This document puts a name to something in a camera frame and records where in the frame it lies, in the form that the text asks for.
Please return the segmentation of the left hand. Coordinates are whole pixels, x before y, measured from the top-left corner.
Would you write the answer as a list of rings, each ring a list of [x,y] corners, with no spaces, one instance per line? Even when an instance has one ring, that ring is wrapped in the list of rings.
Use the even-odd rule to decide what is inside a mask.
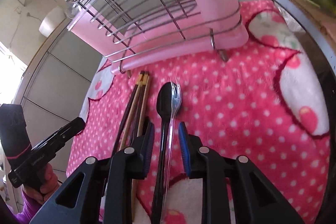
[[[39,191],[23,185],[23,191],[29,197],[35,200],[40,205],[43,205],[59,188],[58,177],[52,169],[52,165],[48,163],[45,167],[45,182],[40,187]]]

